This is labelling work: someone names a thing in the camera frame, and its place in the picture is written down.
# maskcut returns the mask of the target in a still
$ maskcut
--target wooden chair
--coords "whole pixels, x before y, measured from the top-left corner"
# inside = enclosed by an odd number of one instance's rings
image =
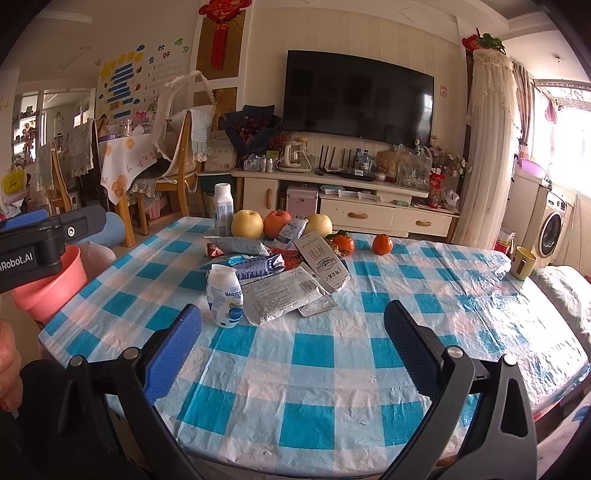
[[[158,179],[156,182],[156,192],[167,192],[170,194],[169,207],[172,213],[164,215],[156,220],[148,222],[145,213],[144,195],[138,193],[135,195],[137,200],[139,230],[141,235],[148,235],[150,224],[171,221],[182,216],[190,216],[189,204],[187,203],[187,188],[194,189],[197,186],[197,173],[195,171],[186,171],[187,154],[191,151],[191,113],[187,112],[181,130],[181,141],[178,152],[178,174],[165,179]]]
[[[68,195],[64,177],[61,174],[60,160],[57,156],[56,143],[51,142],[51,170],[53,173],[53,190],[47,190],[47,197],[49,198],[50,215],[57,215],[56,208],[60,209],[60,213],[72,211],[72,199]]]

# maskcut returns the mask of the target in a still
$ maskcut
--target screw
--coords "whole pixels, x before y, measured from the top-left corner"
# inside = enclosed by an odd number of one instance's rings
[[[137,358],[138,355],[139,350],[134,346],[125,349],[125,351],[123,352],[123,358],[125,358],[126,360],[133,360],[134,358]]]
[[[447,354],[452,358],[462,358],[464,351],[460,347],[453,345],[447,347]]]
[[[503,355],[503,360],[507,365],[513,366],[517,364],[517,358],[512,353],[507,353]]]
[[[70,365],[73,366],[73,367],[79,367],[79,366],[82,365],[82,360],[84,360],[84,359],[83,359],[83,357],[81,355],[73,356],[70,359]]]

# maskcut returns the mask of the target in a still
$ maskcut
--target tv stand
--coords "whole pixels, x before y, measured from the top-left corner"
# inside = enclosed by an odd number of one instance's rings
[[[236,210],[243,208],[244,195],[247,195],[246,208],[255,210],[264,218],[277,208],[277,193],[281,181],[302,182],[319,185],[340,185],[356,189],[370,190],[382,197],[381,202],[338,197],[320,194],[320,213],[328,215],[333,229],[351,232],[385,233],[391,236],[407,237],[409,233],[446,237],[452,222],[457,222],[457,213],[445,210],[432,210],[427,207],[401,207],[393,200],[407,202],[415,198],[426,198],[427,192],[397,187],[385,181],[358,181],[325,174],[289,173],[282,171],[253,172],[232,170],[237,178]]]

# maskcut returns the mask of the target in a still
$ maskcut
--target blue and white tablecloth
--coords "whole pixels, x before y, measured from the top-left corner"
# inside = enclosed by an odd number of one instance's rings
[[[515,353],[534,411],[587,373],[574,334],[533,282],[507,275],[506,257],[424,241],[394,239],[391,254],[378,256],[372,235],[354,235],[356,251],[346,259],[352,278],[334,294],[337,308],[218,329],[199,270],[208,260],[204,234],[213,234],[212,220],[184,218],[162,230],[93,280],[40,335],[63,365],[76,354],[113,359],[196,304],[203,333],[156,407],[201,458],[289,476],[383,472],[430,405],[384,330],[393,299],[474,358]],[[466,403],[449,452],[475,404]]]

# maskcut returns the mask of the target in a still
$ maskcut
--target black flat screen tv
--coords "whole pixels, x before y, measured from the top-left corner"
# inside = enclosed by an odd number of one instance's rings
[[[429,145],[434,78],[384,61],[289,50],[283,128]]]

